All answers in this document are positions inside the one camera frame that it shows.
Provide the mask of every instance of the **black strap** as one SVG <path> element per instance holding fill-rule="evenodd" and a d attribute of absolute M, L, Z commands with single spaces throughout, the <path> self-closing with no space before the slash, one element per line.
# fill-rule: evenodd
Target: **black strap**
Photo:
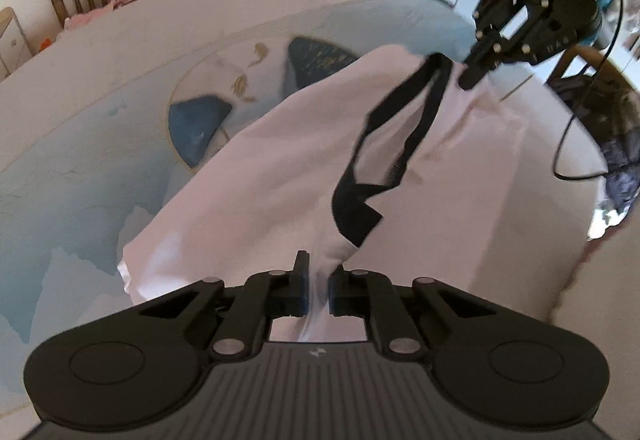
<path fill-rule="evenodd" d="M 444 55 L 430 55 L 412 76 L 396 87 L 369 113 L 365 129 L 356 143 L 349 165 L 340 178 L 332 198 L 336 226 L 341 235 L 353 245 L 360 247 L 382 219 L 382 215 L 369 207 L 366 201 L 374 195 L 400 185 L 409 159 L 424 140 L 436 118 L 442 97 L 449 84 L 452 68 L 451 60 Z M 440 73 L 424 101 L 420 121 L 404 141 L 404 149 L 391 166 L 386 183 L 383 185 L 358 184 L 355 179 L 355 165 L 366 138 L 414 100 L 427 87 L 437 71 Z"/>

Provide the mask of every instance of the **black cable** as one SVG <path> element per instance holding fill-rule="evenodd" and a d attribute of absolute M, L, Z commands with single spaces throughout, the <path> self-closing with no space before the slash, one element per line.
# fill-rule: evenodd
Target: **black cable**
<path fill-rule="evenodd" d="M 632 167 L 640 165 L 640 162 L 631 162 L 631 163 L 627 163 L 627 164 L 622 165 L 622 166 L 618 166 L 618 167 L 616 167 L 614 169 L 610 169 L 608 171 L 603 171 L 601 173 L 593 173 L 593 174 L 590 174 L 590 175 L 580 175 L 580 176 L 565 176 L 565 175 L 562 175 L 562 174 L 560 174 L 558 172 L 558 162 L 560 160 L 560 153 L 562 152 L 562 146 L 564 145 L 564 141 L 566 140 L 566 136 L 569 133 L 569 129 L 571 128 L 571 125 L 574 123 L 574 120 L 577 118 L 577 112 L 580 111 L 580 108 L 582 107 L 583 102 L 586 100 L 586 98 L 589 95 L 589 93 L 591 93 L 591 90 L 593 89 L 593 85 L 596 82 L 596 79 L 598 77 L 598 73 L 599 73 L 600 69 L 603 67 L 604 63 L 607 62 L 607 59 L 609 59 L 609 56 L 611 55 L 611 52 L 613 51 L 613 47 L 615 46 L 616 41 L 618 39 L 618 34 L 620 33 L 620 27 L 622 26 L 622 14 L 623 14 L 623 11 L 624 11 L 624 1 L 620 0 L 620 14 L 618 15 L 618 24 L 616 25 L 616 31 L 613 34 L 613 39 L 611 41 L 611 44 L 609 45 L 609 48 L 605 52 L 604 57 L 602 58 L 602 61 L 600 61 L 600 64 L 596 68 L 595 73 L 592 75 L 591 83 L 589 84 L 587 89 L 584 91 L 584 93 L 582 94 L 580 99 L 578 100 L 578 103 L 574 104 L 574 106 L 572 108 L 571 118 L 569 119 L 569 122 L 567 123 L 566 127 L 564 128 L 564 131 L 562 132 L 562 137 L 560 137 L 560 142 L 558 143 L 558 147 L 556 148 L 556 152 L 554 154 L 553 166 L 552 166 L 554 176 L 556 178 L 558 178 L 559 180 L 565 180 L 567 182 L 580 182 L 580 181 L 583 181 L 583 180 L 593 180 L 594 178 L 599 178 L 601 176 L 606 177 L 606 176 L 610 176 L 610 175 L 613 175 L 613 174 L 622 173 L 623 171 L 626 171 L 627 169 L 630 169 Z"/>

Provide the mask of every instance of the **screw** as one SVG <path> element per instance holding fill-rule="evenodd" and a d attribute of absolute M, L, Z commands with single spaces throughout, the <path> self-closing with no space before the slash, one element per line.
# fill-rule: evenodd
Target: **screw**
<path fill-rule="evenodd" d="M 420 343 L 409 337 L 400 337 L 389 343 L 389 349 L 395 354 L 411 355 L 420 350 Z"/>
<path fill-rule="evenodd" d="M 213 351 L 220 355 L 235 355 L 244 350 L 244 343 L 238 339 L 220 339 L 213 344 Z"/>

